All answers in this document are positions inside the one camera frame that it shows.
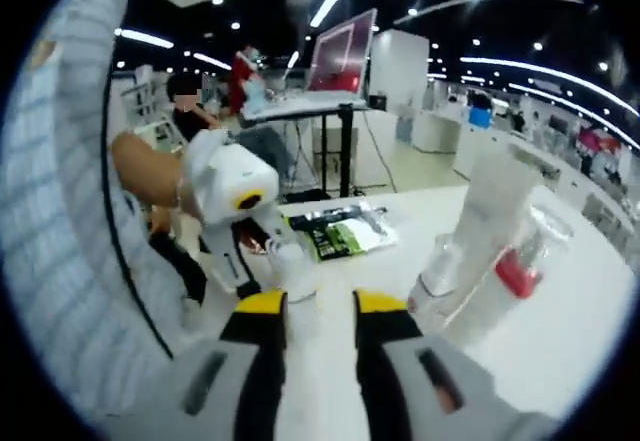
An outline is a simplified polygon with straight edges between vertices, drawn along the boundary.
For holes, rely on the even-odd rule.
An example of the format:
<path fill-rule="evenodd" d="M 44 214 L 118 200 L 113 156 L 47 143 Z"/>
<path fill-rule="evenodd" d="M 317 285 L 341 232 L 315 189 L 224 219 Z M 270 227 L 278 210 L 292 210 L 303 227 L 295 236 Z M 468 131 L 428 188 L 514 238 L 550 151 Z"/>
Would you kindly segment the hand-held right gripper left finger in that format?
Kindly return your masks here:
<path fill-rule="evenodd" d="M 220 337 L 183 353 L 150 381 L 126 440 L 273 440 L 285 381 L 281 290 L 242 300 Z"/>

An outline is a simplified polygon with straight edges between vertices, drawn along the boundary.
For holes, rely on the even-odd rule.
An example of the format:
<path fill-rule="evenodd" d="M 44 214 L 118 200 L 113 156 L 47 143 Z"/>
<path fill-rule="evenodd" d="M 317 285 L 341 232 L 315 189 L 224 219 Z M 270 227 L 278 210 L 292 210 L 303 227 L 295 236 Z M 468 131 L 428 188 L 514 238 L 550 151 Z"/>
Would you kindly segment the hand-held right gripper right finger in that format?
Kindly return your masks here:
<path fill-rule="evenodd" d="M 404 302 L 356 289 L 356 375 L 374 440 L 549 440 L 555 419 L 502 399 L 494 377 Z"/>

